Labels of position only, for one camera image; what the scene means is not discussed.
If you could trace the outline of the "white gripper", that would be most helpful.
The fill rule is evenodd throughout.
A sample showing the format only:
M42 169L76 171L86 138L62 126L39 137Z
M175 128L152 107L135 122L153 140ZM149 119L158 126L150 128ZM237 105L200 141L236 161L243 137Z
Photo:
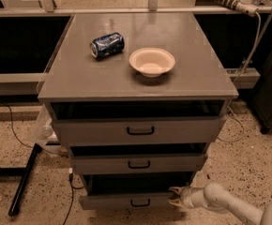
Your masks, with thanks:
M192 209L204 206L204 190L200 187L170 187L169 190L177 195L179 199L169 199L168 202L177 207Z

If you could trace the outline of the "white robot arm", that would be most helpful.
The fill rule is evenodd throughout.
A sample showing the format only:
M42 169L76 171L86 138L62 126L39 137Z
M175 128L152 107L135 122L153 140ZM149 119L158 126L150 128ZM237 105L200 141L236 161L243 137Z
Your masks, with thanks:
M203 208L221 213L229 212L244 225L272 225L272 203L265 210L232 195L222 185L211 182L205 187L170 187L175 198L168 202L188 209Z

